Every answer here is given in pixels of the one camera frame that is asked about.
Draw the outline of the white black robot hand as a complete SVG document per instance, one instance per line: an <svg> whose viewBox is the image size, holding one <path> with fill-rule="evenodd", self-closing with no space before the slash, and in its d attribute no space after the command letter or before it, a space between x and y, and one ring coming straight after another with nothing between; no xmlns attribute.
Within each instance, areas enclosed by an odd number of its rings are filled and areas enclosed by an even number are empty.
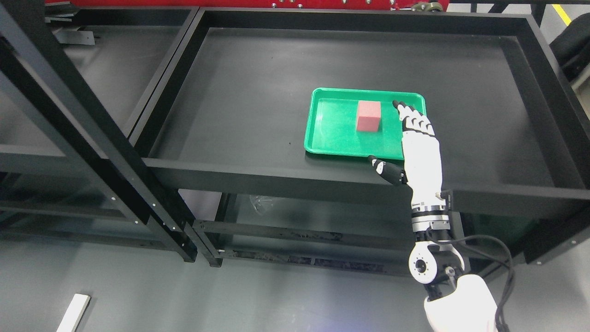
<svg viewBox="0 0 590 332"><path fill-rule="evenodd" d="M428 117L402 101L392 105L402 124L401 147L404 166L396 166L374 155L367 158L375 172L393 185L405 184L412 190L413 212L447 210L442 198L440 142Z"/></svg>

